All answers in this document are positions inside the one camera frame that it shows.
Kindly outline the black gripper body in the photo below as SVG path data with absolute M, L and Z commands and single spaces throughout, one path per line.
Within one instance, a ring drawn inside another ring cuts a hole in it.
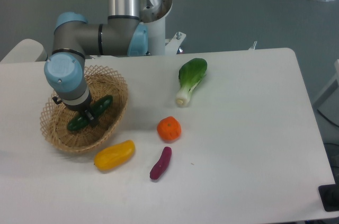
M 91 109 L 92 96 L 90 92 L 84 92 L 80 97 L 73 98 L 70 94 L 60 94 L 64 105 L 71 111 L 85 112 Z

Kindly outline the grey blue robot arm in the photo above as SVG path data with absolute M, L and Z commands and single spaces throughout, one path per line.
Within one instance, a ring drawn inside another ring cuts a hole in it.
M 99 122 L 90 104 L 91 92 L 84 78 L 86 56 L 144 56 L 148 29 L 140 17 L 140 0 L 109 0 L 106 24 L 89 24 L 81 14 L 65 12 L 57 18 L 53 51 L 44 66 L 57 104 L 79 112 L 91 126 Z

